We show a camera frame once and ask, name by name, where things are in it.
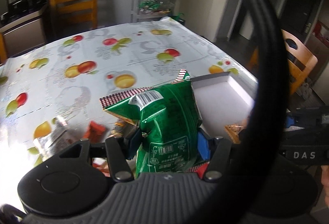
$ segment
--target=wooden chair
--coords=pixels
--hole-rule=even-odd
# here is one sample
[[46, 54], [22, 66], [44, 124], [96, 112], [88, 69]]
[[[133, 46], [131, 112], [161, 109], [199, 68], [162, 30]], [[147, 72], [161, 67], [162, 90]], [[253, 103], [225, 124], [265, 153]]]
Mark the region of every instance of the wooden chair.
[[[312, 71], [317, 63], [317, 58], [294, 35], [284, 30], [282, 30], [282, 35], [288, 51], [289, 72], [293, 78], [290, 82], [290, 95], [292, 95]], [[247, 66], [249, 71], [257, 66], [257, 58], [258, 50], [255, 49]]]
[[97, 0], [50, 0], [54, 29], [83, 22], [92, 22], [97, 28]]
[[4, 64], [7, 60], [7, 51], [5, 46], [5, 41], [3, 39], [2, 34], [0, 33], [0, 65]]

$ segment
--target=human hand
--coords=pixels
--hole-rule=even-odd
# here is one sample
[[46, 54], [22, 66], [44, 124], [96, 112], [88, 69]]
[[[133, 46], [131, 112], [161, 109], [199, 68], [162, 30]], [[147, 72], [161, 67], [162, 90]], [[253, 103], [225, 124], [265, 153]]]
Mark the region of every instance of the human hand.
[[322, 175], [321, 175], [321, 183], [323, 184], [324, 191], [326, 193], [326, 197], [324, 199], [326, 205], [329, 207], [329, 166], [322, 165]]

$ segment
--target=dark door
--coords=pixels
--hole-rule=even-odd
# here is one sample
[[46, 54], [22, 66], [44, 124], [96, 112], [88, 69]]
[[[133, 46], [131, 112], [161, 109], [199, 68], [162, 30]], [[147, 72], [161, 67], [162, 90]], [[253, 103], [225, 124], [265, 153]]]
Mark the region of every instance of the dark door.
[[281, 28], [304, 42], [321, 0], [287, 0], [281, 15]]

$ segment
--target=white cardboard box lid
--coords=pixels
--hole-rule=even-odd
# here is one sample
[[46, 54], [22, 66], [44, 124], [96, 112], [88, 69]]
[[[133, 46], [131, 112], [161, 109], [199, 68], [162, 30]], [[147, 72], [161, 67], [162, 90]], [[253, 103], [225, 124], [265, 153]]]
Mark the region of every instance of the white cardboard box lid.
[[211, 137], [229, 139], [224, 126], [248, 117], [256, 90], [232, 73], [195, 77], [191, 82], [203, 128]]

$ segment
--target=table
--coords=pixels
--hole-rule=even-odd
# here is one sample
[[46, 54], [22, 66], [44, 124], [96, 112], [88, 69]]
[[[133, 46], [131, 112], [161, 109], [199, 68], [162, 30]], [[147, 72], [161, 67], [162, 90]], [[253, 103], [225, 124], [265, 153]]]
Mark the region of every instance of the table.
[[99, 98], [131, 88], [231, 71], [252, 87], [256, 79], [206, 39], [169, 17], [88, 31], [10, 58], [0, 75], [0, 204], [22, 210], [19, 180], [38, 156], [27, 149], [60, 115], [82, 137], [91, 120], [111, 129], [116, 119]]

